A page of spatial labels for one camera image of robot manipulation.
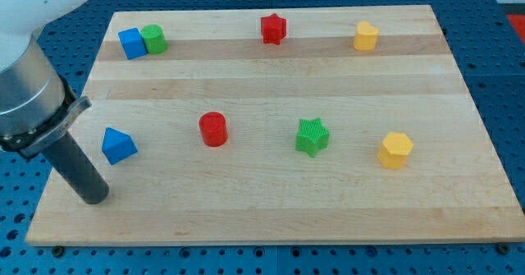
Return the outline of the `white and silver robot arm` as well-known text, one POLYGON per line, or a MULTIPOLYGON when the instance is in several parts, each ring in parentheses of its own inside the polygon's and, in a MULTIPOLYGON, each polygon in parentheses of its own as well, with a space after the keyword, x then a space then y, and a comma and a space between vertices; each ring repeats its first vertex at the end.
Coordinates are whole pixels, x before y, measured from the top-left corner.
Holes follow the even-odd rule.
POLYGON ((109 186, 68 132, 91 102, 57 74, 36 36, 86 1, 1 0, 1 149, 43 154, 86 204, 98 204, 109 186))

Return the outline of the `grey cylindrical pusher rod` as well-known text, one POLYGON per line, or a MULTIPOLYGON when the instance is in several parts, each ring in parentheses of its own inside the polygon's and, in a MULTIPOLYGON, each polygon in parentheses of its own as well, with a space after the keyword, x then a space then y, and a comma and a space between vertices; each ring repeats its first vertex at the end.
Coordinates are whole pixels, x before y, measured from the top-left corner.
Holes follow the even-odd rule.
POLYGON ((86 204, 99 204, 107 198, 108 184, 68 132, 42 154, 86 204))

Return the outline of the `silver end effector flange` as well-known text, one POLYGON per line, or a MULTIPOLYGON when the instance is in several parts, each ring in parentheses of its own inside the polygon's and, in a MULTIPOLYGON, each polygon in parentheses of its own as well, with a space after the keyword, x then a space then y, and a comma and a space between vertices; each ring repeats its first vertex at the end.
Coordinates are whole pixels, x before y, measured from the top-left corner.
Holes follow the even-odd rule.
POLYGON ((91 107, 87 96, 77 97, 67 81, 59 76, 65 88, 65 98, 58 110, 43 124, 19 135, 2 135, 1 151, 16 152, 22 158, 31 159, 61 139, 77 117, 91 107))

